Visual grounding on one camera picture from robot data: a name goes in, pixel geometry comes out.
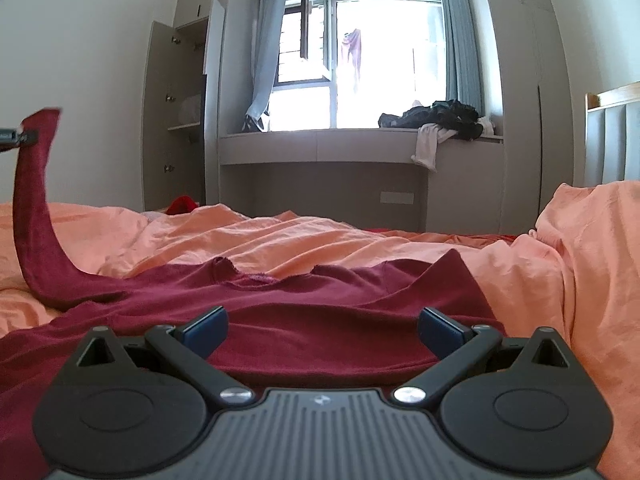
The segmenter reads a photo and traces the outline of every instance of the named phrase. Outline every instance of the padded headboard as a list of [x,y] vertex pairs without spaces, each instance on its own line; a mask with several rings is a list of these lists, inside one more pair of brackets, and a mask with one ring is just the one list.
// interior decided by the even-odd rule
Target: padded headboard
[[586,96],[584,185],[640,180],[640,82]]

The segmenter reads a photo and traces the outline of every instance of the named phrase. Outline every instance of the orange blanket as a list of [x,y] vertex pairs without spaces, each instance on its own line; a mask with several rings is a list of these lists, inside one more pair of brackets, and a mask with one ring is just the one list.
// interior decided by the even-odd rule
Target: orange blanket
[[[28,293],[0,205],[0,335],[56,315]],[[322,218],[249,219],[218,205],[188,215],[144,216],[119,208],[52,204],[62,247],[82,270],[131,276],[165,262],[227,256],[244,272],[282,278],[316,264],[372,266],[394,258],[433,262],[454,247],[513,336],[551,325],[603,391],[614,436],[600,463],[608,478],[640,470],[640,182],[594,189],[561,186],[537,231],[509,245],[485,238],[374,234]]]

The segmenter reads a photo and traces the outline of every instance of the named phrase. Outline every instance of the curtain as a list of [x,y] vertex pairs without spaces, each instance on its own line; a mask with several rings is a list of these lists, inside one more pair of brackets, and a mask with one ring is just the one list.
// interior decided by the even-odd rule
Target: curtain
[[447,45],[447,99],[471,105],[482,115],[476,34],[469,0],[442,0]]
[[261,117],[269,105],[276,77],[285,2],[260,0],[255,42],[254,100],[246,112],[244,132],[263,130]]

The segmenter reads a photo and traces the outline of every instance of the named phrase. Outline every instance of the maroon shirt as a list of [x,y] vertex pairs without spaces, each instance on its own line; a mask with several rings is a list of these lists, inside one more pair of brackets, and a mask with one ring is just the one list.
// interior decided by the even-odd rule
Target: maroon shirt
[[453,250],[433,265],[395,260],[370,269],[317,266],[283,280],[241,274],[226,258],[165,265],[124,280],[82,272],[60,247],[46,204],[45,166],[58,116],[43,110],[23,123],[39,130],[40,140],[18,156],[14,235],[32,294],[65,314],[0,339],[2,480],[46,473],[31,417],[92,326],[141,335],[155,324],[182,324],[223,305],[228,338],[208,361],[256,390],[400,384],[436,362],[416,334],[425,306],[466,325],[503,330]]

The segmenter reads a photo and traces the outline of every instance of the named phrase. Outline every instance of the window pane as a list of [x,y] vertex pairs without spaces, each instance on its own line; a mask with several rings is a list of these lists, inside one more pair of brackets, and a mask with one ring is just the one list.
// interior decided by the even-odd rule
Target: window pane
[[383,113],[402,115],[414,100],[430,106],[445,98],[440,4],[338,2],[337,21],[339,128],[377,128]]
[[278,82],[322,79],[324,63],[324,4],[314,5],[309,17],[309,61],[300,57],[300,12],[282,19]]
[[331,125],[329,87],[295,88],[271,93],[271,130],[324,130]]

